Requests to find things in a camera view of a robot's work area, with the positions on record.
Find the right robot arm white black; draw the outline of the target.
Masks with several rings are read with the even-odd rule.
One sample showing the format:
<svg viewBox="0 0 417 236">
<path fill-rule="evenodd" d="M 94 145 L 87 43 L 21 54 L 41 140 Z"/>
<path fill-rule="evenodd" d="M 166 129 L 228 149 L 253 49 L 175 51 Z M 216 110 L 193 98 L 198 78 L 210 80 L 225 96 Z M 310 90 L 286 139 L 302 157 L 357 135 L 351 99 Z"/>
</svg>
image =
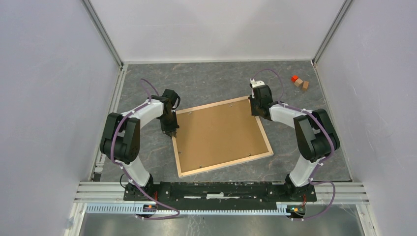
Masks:
<svg viewBox="0 0 417 236">
<path fill-rule="evenodd" d="M 312 184 L 318 168 L 339 148 L 338 136 L 326 110 L 299 109 L 274 101 L 271 89 L 263 82 L 256 82 L 250 87 L 252 94 L 249 101 L 253 116 L 282 123 L 295 130 L 300 157 L 286 176 L 284 195 L 296 201 Z"/>
</svg>

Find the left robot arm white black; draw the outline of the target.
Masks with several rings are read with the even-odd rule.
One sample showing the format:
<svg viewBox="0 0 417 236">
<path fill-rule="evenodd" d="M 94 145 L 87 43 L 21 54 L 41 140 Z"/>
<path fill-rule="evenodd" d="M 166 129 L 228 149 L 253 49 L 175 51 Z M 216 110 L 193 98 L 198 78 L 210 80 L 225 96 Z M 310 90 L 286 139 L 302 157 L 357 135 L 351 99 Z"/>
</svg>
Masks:
<svg viewBox="0 0 417 236">
<path fill-rule="evenodd" d="M 151 95 L 138 107 L 124 113 L 110 113 L 103 130 L 100 151 L 118 165 L 128 178 L 127 189 L 135 188 L 142 200 L 154 196 L 152 175 L 144 168 L 138 155 L 141 129 L 154 119 L 160 121 L 163 134 L 174 137 L 179 128 L 176 109 L 180 96 L 171 89 L 161 96 Z"/>
</svg>

